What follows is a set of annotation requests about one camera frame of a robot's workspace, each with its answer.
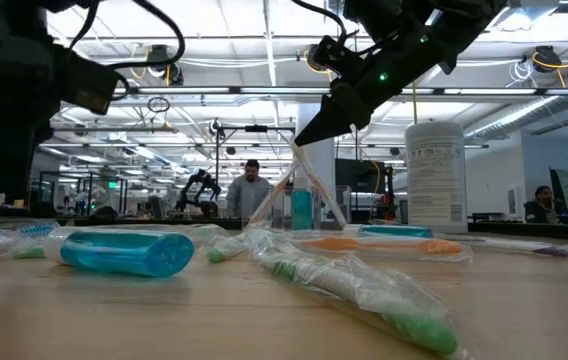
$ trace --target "person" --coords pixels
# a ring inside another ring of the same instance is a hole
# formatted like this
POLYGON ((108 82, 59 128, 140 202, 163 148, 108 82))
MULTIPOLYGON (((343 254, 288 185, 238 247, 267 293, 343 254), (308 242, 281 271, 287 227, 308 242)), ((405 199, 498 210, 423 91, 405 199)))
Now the person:
POLYGON ((566 206, 553 199, 553 191, 548 186, 540 186, 535 190, 535 200, 524 204, 527 223, 559 224, 560 215, 566 212, 566 206))
POLYGON ((226 202, 233 216, 248 220, 270 193, 271 184, 259 173, 260 163, 248 160, 244 175, 235 178, 229 186, 226 202))

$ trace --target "wooden table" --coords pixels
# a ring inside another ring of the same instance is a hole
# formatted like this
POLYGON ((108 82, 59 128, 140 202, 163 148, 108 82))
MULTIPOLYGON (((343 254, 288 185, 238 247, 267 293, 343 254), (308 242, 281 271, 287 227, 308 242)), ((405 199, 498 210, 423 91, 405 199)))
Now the wooden table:
MULTIPOLYGON (((476 251, 395 262, 440 294, 478 359, 568 359, 568 261, 476 251)), ((271 278, 246 257, 149 280, 0 259, 0 359, 433 359, 271 278)))

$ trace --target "man in gray shirt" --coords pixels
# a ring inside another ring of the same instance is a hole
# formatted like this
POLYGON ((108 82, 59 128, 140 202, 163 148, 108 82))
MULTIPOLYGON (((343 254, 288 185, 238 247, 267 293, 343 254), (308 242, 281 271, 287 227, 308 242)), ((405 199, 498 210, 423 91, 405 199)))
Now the man in gray shirt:
POLYGON ((234 216, 248 220, 271 192, 268 180, 259 176, 260 163, 249 160, 244 175, 236 178, 228 187, 226 202, 234 216))

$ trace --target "container label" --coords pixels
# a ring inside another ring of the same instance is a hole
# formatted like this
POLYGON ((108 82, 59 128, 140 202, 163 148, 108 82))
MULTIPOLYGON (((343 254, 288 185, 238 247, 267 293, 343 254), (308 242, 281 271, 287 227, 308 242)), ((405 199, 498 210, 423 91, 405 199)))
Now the container label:
POLYGON ((407 147, 411 224, 466 222, 463 146, 459 137, 438 136, 416 139, 407 147))

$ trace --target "computer monitor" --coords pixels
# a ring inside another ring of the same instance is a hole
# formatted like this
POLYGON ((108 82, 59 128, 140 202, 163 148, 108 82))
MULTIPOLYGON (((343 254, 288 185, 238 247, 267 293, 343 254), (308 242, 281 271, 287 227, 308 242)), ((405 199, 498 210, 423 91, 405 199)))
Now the computer monitor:
POLYGON ((386 192, 384 163, 376 162, 376 164, 380 169, 379 185, 377 185, 377 169, 371 161, 335 159, 335 185, 350 186, 354 193, 384 194, 386 192))

